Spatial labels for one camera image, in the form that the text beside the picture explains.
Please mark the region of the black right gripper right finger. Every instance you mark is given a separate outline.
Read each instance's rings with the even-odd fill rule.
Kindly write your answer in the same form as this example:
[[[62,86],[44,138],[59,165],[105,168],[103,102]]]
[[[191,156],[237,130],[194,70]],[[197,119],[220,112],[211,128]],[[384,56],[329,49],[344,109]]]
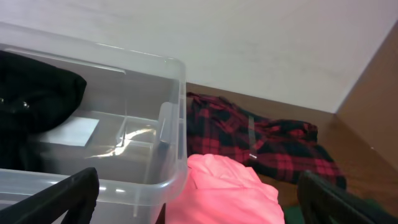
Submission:
[[[299,178],[297,198],[305,223],[397,224],[396,217],[310,171]]]

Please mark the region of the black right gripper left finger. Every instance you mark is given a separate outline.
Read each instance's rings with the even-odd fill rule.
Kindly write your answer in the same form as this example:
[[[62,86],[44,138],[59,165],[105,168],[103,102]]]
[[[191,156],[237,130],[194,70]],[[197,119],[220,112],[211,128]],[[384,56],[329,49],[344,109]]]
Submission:
[[[96,207],[100,183],[89,167],[14,205],[1,210],[2,224],[62,223],[89,224]]]

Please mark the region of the clear plastic storage container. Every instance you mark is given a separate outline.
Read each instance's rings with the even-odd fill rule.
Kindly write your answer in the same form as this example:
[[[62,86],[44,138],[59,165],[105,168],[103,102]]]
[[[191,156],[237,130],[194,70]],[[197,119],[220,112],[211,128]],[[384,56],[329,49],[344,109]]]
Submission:
[[[163,223],[165,206],[187,176],[185,68],[174,58],[12,24],[1,49],[82,76],[86,90],[71,115],[98,119],[85,146],[40,142],[42,172],[1,171],[1,207],[94,167],[99,195],[92,223]]]

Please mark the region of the black trousers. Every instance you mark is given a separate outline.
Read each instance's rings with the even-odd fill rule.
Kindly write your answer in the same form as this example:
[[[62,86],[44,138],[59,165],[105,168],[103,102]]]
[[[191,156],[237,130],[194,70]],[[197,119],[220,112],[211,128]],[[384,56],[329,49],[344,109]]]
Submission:
[[[28,57],[1,52],[1,168],[38,172],[28,138],[49,131],[80,106],[80,75]]]

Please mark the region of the white label in container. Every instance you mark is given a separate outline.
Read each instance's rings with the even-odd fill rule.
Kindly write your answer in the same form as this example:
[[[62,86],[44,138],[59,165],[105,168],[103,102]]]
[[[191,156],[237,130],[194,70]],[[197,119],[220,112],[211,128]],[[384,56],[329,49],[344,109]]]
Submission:
[[[38,140],[52,144],[83,147],[94,133],[98,123],[98,119],[71,116],[61,125],[41,134]]]

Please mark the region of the dark green folded garment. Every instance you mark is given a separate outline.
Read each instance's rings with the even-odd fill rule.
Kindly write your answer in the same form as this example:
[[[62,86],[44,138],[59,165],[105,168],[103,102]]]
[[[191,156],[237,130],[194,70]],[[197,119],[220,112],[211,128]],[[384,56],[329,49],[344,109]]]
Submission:
[[[379,208],[384,211],[384,208],[371,198],[364,200],[367,204],[374,208]],[[286,224],[305,224],[302,211],[299,205],[284,207],[284,219]]]

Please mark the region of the red plaid flannel shirt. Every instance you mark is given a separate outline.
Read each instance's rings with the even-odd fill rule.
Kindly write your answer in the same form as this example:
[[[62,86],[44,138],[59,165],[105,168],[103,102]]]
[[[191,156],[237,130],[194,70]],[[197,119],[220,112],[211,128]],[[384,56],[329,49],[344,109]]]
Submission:
[[[188,93],[189,154],[214,154],[251,166],[257,173],[297,184],[309,170],[341,189],[347,181],[318,143],[318,128],[293,119],[270,119],[220,96]]]

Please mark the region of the pink folded garment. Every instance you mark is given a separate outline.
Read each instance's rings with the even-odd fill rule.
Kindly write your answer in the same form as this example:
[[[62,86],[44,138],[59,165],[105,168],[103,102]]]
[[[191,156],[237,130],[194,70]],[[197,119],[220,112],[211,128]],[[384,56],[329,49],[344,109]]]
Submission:
[[[284,224],[278,190],[251,167],[225,156],[193,154],[182,193],[166,205],[172,224]]]

